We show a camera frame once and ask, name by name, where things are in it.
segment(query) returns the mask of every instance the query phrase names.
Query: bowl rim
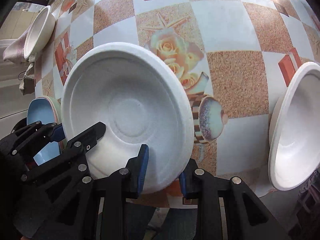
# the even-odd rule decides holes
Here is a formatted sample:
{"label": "bowl rim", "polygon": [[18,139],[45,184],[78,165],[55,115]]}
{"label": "bowl rim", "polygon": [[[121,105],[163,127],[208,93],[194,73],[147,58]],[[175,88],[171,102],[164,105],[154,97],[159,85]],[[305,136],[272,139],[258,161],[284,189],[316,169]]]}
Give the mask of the bowl rim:
{"label": "bowl rim", "polygon": [[315,62],[306,62],[300,68],[298,68],[292,80],[290,81],[290,84],[284,95],[281,108],[276,120],[276,125],[275,125],[275,129],[274,129],[274,133],[273,133],[271,145],[270,145],[270,153],[269,153],[269,160],[268,160],[268,174],[269,174],[271,184],[276,189],[279,189],[279,190],[290,190],[299,186],[314,172],[314,170],[319,165],[319,163],[315,163],[314,169],[310,171],[308,176],[305,177],[302,181],[295,183],[294,186],[284,187],[283,184],[281,185],[276,178],[276,155],[277,155],[277,149],[280,141],[280,136],[282,133],[282,129],[284,127],[285,117],[288,113],[292,98],[300,84],[300,81],[312,70],[318,71],[320,73],[320,66]]}
{"label": "bowl rim", "polygon": [[182,148],[180,153],[186,152],[190,153],[188,158],[185,158],[184,161],[181,161],[178,165],[178,167],[172,172],[172,176],[175,177],[173,180],[175,180],[181,172],[184,170],[186,165],[188,164],[188,161],[190,159],[192,149],[193,149],[193,142],[194,142],[194,123],[193,123],[193,116],[191,111],[190,102],[188,100],[188,96],[185,93],[183,86],[181,85],[178,78],[175,76],[173,71],[154,53],[151,51],[135,45],[131,43],[125,43],[125,42],[112,42],[112,43],[106,43],[100,46],[95,47],[94,49],[91,49],[89,52],[87,52],[84,56],[82,56],[75,66],[71,69],[67,80],[65,82],[65,85],[63,87],[62,96],[61,96],[61,118],[63,123],[63,130],[66,135],[66,139],[70,140],[72,137],[76,136],[76,134],[73,134],[73,128],[72,128],[72,118],[71,118],[71,109],[70,99],[72,98],[74,85],[76,84],[78,80],[78,76],[74,75],[74,73],[77,71],[79,73],[83,73],[86,68],[90,67],[91,64],[93,64],[95,61],[99,61],[101,59],[97,59],[95,61],[89,61],[90,63],[86,63],[86,61],[89,58],[92,58],[95,56],[95,54],[98,53],[104,53],[104,52],[110,52],[110,51],[117,51],[117,52],[124,52],[127,54],[131,54],[144,62],[154,71],[159,78],[163,79],[164,82],[166,82],[168,86],[168,91],[171,93],[172,99],[174,99],[177,106],[177,115],[181,118],[181,132],[182,132]]}
{"label": "bowl rim", "polygon": [[[30,38],[30,35],[31,35],[31,33],[32,33],[34,24],[35,24],[35,22],[37,21],[38,17],[40,17],[43,13],[45,13],[45,10],[47,10],[47,15],[46,15],[45,20],[44,20],[44,22],[43,22],[43,24],[42,24],[41,30],[40,30],[40,32],[39,32],[39,34],[38,34],[38,37],[36,38],[36,42],[33,44],[32,49],[31,49],[30,52],[27,54],[27,43],[28,43],[29,38]],[[50,6],[50,5],[47,5],[46,7],[44,7],[44,8],[39,12],[39,14],[37,15],[37,17],[36,17],[35,20],[33,21],[32,25],[31,25],[31,27],[30,27],[30,30],[29,30],[29,32],[28,32],[28,34],[27,34],[26,40],[25,40],[25,42],[24,42],[23,57],[24,57],[25,59],[27,59],[27,58],[31,55],[33,49],[35,48],[35,46],[36,46],[36,44],[37,44],[37,42],[38,42],[38,40],[39,40],[39,37],[40,37],[41,33],[43,32],[44,26],[45,26],[46,22],[48,21],[49,14],[51,13],[50,10],[51,10],[51,6]]]}

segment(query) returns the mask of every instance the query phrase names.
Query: wire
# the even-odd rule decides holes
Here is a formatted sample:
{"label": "wire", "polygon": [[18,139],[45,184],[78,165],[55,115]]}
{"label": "wire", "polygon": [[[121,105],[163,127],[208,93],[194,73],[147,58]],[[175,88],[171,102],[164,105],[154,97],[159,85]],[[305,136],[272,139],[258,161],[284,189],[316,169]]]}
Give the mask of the wire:
{"label": "wire", "polygon": [[20,79],[19,76],[20,76],[22,73],[25,73],[25,72],[26,72],[26,70],[25,70],[25,71],[22,71],[22,72],[18,75],[18,79],[19,79],[19,80],[22,80],[22,79],[23,79],[23,78]]}

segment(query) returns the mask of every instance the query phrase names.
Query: checkered tablecloth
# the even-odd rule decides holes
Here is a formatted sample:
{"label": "checkered tablecloth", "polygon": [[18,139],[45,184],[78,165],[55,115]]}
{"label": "checkered tablecloth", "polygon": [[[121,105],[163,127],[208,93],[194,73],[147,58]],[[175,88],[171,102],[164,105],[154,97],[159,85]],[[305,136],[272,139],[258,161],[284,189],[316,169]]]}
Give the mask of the checkered tablecloth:
{"label": "checkered tablecloth", "polygon": [[[54,0],[51,6],[56,26],[36,62],[37,97],[60,99],[69,71],[90,49],[138,44],[158,55],[188,94],[198,166],[221,178],[240,176],[257,196],[274,190],[272,111],[294,66],[320,61],[320,22],[305,0]],[[182,199],[177,182],[138,202],[195,207]]]}

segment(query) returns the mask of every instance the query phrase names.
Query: blue bowl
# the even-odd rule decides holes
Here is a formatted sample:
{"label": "blue bowl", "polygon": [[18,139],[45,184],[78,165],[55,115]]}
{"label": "blue bowl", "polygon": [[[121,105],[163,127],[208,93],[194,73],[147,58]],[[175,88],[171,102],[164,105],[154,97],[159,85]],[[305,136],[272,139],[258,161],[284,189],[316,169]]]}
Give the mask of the blue bowl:
{"label": "blue bowl", "polygon": [[[33,122],[41,121],[43,124],[57,121],[57,116],[49,100],[46,98],[36,98],[31,101],[28,114],[27,125]],[[38,152],[33,159],[38,165],[45,163],[60,154],[59,143],[48,143],[40,152]]]}

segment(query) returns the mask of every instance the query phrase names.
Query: white bowl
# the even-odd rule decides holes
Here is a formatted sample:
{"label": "white bowl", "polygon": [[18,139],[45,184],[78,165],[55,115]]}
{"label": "white bowl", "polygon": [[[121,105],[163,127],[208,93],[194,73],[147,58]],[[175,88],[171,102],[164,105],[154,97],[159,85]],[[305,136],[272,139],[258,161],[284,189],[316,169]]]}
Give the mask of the white bowl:
{"label": "white bowl", "polygon": [[271,117],[269,178],[279,190],[304,182],[320,163],[320,66],[303,64]]}
{"label": "white bowl", "polygon": [[24,43],[23,56],[41,51],[48,43],[55,25],[55,18],[50,12],[50,5],[44,7],[31,25]]}
{"label": "white bowl", "polygon": [[177,77],[143,47],[115,42],[72,68],[61,100],[67,140],[101,121],[106,133],[87,153],[94,178],[109,176],[149,146],[143,192],[161,190],[184,170],[194,139],[188,97]]}

